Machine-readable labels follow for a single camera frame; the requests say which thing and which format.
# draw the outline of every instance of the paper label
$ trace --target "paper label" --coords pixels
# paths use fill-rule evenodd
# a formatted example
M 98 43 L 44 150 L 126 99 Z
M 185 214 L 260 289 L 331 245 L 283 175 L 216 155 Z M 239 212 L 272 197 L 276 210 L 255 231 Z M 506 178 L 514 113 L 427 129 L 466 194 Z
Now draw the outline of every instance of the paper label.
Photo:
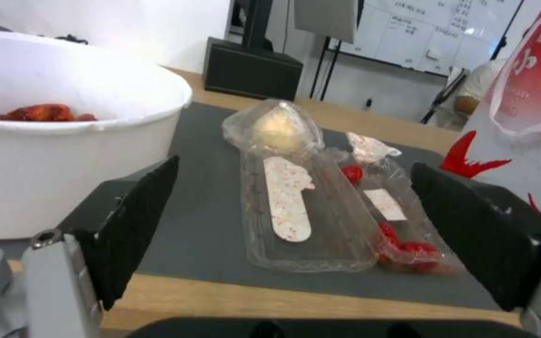
M 314 189 L 308 171 L 280 157 L 264 160 L 273 231 L 289 242 L 309 239 L 312 229 L 302 190 Z
M 406 216 L 398 202 L 385 189 L 365 190 L 373 205 L 388 221 L 406 221 Z

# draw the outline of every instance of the white paper bag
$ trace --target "white paper bag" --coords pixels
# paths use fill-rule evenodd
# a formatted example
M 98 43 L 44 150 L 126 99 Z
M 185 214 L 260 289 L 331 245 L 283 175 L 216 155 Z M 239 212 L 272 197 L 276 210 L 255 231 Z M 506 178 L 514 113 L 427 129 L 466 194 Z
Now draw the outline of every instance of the white paper bag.
M 442 164 L 541 212 L 541 14 Z

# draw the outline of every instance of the gray mat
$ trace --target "gray mat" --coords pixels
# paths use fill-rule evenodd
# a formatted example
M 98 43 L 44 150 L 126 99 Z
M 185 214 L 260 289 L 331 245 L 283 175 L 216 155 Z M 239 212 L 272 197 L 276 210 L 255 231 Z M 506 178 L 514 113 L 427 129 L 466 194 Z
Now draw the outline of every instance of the gray mat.
M 138 272 L 275 289 L 498 309 L 487 291 L 468 273 L 418 276 L 374 268 L 360 273 L 292 274 L 249 263 L 243 246 L 239 152 L 223 140 L 220 127 L 230 113 L 232 111 L 227 109 L 194 103 L 182 114 L 171 150 L 172 154 L 181 156 L 178 181 Z M 328 147 L 348 148 L 343 133 L 325 131 L 324 137 Z M 404 152 L 397 161 L 407 170 L 417 161 L 438 165 L 442 159 L 434 152 L 397 147 Z M 0 242 L 13 258 L 20 257 L 26 244 L 24 240 Z

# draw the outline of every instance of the whiteboard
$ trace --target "whiteboard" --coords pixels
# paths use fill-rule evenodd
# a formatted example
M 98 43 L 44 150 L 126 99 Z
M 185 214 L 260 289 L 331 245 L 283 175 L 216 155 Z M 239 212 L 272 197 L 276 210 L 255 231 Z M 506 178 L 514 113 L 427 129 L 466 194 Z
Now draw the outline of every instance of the whiteboard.
M 521 2 L 365 0 L 354 44 L 341 51 L 440 75 L 475 69 L 490 60 Z

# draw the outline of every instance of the wooden table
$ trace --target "wooden table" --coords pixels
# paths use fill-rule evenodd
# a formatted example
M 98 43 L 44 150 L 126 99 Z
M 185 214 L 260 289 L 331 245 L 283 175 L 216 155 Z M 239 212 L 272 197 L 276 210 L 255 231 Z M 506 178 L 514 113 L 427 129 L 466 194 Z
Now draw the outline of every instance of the wooden table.
M 206 92 L 200 75 L 176 72 L 192 86 L 195 102 L 230 109 L 243 109 L 257 102 Z M 324 128 L 353 131 L 441 154 L 456 138 L 455 132 L 330 103 L 303 98 L 298 98 L 296 103 L 309 110 L 314 120 Z M 505 312 L 136 274 L 123 299 L 105 314 L 102 326 L 105 329 L 134 330 L 158 319 L 176 316 L 487 319 L 519 325 L 518 315 Z

